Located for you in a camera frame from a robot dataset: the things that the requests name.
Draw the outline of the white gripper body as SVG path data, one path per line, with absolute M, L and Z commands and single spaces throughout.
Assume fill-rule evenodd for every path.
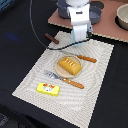
M 89 9 L 90 9 L 89 4 L 86 4 L 82 7 L 68 8 L 71 25 L 73 26 L 71 35 L 75 42 L 81 42 L 86 39 L 87 26 L 90 22 Z

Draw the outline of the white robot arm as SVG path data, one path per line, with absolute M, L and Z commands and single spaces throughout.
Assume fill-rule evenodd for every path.
M 91 21 L 89 18 L 90 0 L 66 0 L 67 13 L 70 17 L 73 30 L 71 39 L 73 43 L 85 41 L 89 35 Z

